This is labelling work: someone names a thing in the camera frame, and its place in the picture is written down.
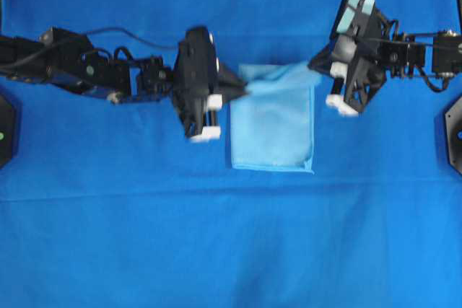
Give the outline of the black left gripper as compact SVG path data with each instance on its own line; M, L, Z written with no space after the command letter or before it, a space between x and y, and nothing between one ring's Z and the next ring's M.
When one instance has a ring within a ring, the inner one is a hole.
M229 101L246 96L245 88L234 71L217 63L214 41L205 26L186 31L178 43L171 100L190 141L218 139L217 112Z

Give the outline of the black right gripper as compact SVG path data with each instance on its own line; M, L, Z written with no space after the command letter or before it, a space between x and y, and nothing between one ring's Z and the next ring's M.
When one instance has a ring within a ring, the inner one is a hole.
M357 117L386 81L379 64L380 40L388 35L388 18L375 0L341 0L329 43L308 68L331 76L326 105L343 117Z

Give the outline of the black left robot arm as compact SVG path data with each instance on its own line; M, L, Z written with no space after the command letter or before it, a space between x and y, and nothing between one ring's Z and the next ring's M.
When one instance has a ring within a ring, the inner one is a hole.
M50 84L113 104L170 99L186 138L221 136L217 113L247 95L246 83L217 57L205 26L188 29L175 46L174 66L162 57L134 58L125 46L94 46L87 34L52 27L39 40L1 37L1 75L11 81Z

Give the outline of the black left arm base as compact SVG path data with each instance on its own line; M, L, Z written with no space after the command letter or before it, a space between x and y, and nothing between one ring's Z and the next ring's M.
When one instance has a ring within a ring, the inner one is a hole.
M16 157L19 146L21 104L1 87L1 169Z

